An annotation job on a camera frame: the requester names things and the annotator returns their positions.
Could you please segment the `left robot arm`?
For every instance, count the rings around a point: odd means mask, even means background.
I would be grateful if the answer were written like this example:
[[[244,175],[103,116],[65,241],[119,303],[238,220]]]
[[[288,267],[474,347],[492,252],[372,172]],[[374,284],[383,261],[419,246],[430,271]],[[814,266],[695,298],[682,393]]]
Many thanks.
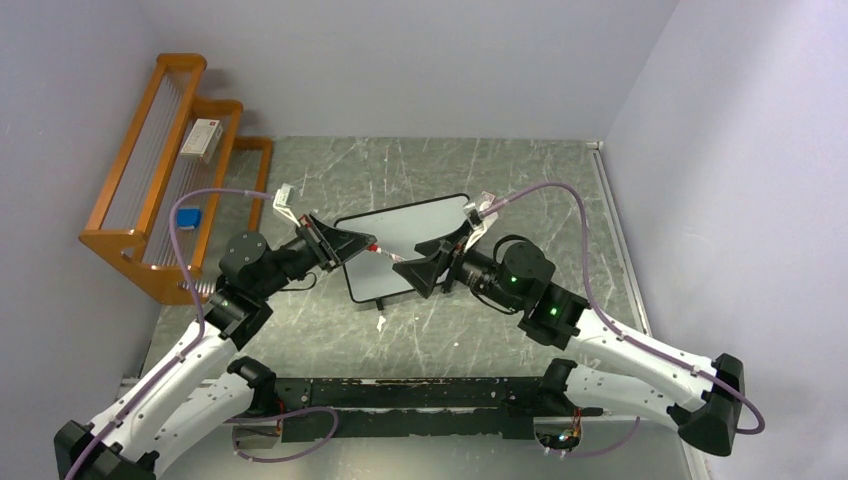
[[[310,214],[277,249],[256,231],[235,234],[217,291],[177,344],[138,383],[86,424],[54,437],[62,479],[156,479],[233,417],[260,420],[277,405],[276,376],[237,354],[272,314],[267,301],[314,268],[331,271],[376,244]]]

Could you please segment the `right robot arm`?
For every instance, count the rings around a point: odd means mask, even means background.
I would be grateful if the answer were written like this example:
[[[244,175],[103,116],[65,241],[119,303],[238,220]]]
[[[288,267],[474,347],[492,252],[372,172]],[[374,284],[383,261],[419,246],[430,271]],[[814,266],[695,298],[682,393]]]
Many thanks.
[[[566,358],[549,364],[539,387],[555,416],[602,408],[648,418],[674,430],[690,446],[714,456],[731,454],[740,429],[744,365],[730,354],[714,359],[658,341],[617,320],[553,281],[555,265],[520,235],[507,235],[490,255],[470,244],[464,224],[415,246],[417,257],[393,271],[424,298],[438,285],[460,283],[508,315],[542,346]]]

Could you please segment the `black framed whiteboard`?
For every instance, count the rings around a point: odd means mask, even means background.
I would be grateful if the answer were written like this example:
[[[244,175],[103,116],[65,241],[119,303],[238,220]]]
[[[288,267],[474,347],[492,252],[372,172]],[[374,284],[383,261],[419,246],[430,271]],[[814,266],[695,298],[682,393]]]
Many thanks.
[[[447,235],[463,224],[463,206],[468,201],[468,195],[455,193],[342,217],[334,227],[370,234],[384,250],[415,259],[421,256],[414,250],[416,244]],[[374,252],[348,261],[343,270],[350,299],[356,304],[373,304],[411,292],[413,287],[392,271],[392,265],[389,257]]]

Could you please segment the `white marker pen body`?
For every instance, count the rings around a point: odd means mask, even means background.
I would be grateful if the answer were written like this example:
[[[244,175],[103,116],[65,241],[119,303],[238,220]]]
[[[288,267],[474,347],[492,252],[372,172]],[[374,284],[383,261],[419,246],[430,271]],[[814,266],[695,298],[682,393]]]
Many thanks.
[[[403,258],[402,256],[400,256],[400,255],[398,255],[398,254],[396,254],[396,253],[393,253],[393,252],[389,252],[389,251],[387,251],[387,250],[385,250],[385,249],[382,249],[382,248],[380,248],[380,249],[378,250],[378,253],[379,253],[379,254],[381,254],[381,255],[383,255],[383,256],[388,257],[388,258],[389,258],[389,259],[391,259],[394,263],[398,263],[398,262],[403,262],[403,261],[405,261],[405,258]]]

